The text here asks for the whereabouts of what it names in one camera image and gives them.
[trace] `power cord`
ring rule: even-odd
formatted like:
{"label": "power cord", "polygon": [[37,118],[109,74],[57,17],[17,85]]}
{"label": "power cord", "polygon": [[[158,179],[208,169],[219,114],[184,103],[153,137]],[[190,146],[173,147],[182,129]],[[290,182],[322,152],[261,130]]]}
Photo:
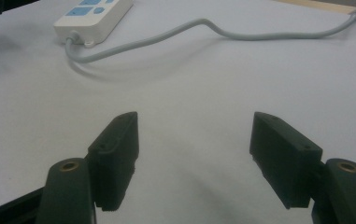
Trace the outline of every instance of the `power cord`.
{"label": "power cord", "polygon": [[212,21],[209,21],[207,19],[198,19],[198,20],[189,21],[187,23],[184,23],[184,24],[182,24],[168,32],[165,32],[161,35],[156,35],[156,36],[148,38],[148,39],[139,40],[136,42],[120,45],[115,48],[107,49],[107,50],[101,51],[99,53],[95,53],[94,55],[90,55],[90,56],[78,56],[74,52],[72,52],[72,49],[71,49],[72,44],[76,43],[79,40],[78,33],[72,32],[70,34],[70,36],[66,39],[65,51],[66,51],[67,57],[69,57],[69,59],[71,59],[72,61],[74,61],[76,63],[92,63],[92,62],[113,56],[115,54],[125,52],[127,50],[143,48],[148,45],[153,45],[153,44],[159,43],[163,40],[166,40],[174,35],[178,35],[184,31],[186,31],[190,28],[193,28],[194,26],[198,26],[198,25],[205,25],[205,26],[209,27],[211,30],[213,30],[215,33],[217,33],[218,35],[222,35],[227,38],[234,39],[234,40],[258,41],[258,40],[278,40],[278,39],[319,39],[319,38],[324,38],[326,36],[337,34],[341,31],[347,29],[354,22],[356,22],[356,9],[354,11],[350,12],[349,14],[350,14],[350,17],[347,21],[345,21],[341,25],[339,25],[333,29],[327,30],[327,31],[322,31],[322,32],[317,32],[317,33],[273,33],[273,34],[262,34],[262,35],[243,35],[243,34],[228,32],[228,31],[221,29],[219,26],[215,25],[215,23],[213,23]]}

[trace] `power strip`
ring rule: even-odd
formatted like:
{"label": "power strip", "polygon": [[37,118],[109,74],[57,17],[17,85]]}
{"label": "power strip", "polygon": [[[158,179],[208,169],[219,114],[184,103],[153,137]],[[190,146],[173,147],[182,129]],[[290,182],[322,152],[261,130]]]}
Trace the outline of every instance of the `power strip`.
{"label": "power strip", "polygon": [[91,48],[107,38],[132,5],[132,0],[83,0],[56,21],[54,29],[63,43],[76,33],[75,44]]}

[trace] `table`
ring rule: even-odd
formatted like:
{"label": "table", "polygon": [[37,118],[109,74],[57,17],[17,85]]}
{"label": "table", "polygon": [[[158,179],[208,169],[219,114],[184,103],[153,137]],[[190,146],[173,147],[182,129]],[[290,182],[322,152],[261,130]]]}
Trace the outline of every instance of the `table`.
{"label": "table", "polygon": [[[197,27],[162,43],[75,64],[52,24],[79,1],[0,16],[0,205],[84,157],[119,114],[137,111],[140,155],[124,202],[98,223],[312,223],[285,210],[249,154],[255,111],[356,161],[356,24],[320,40],[239,42]],[[135,0],[86,55],[208,18],[229,31],[315,32],[348,16],[258,0]]]}

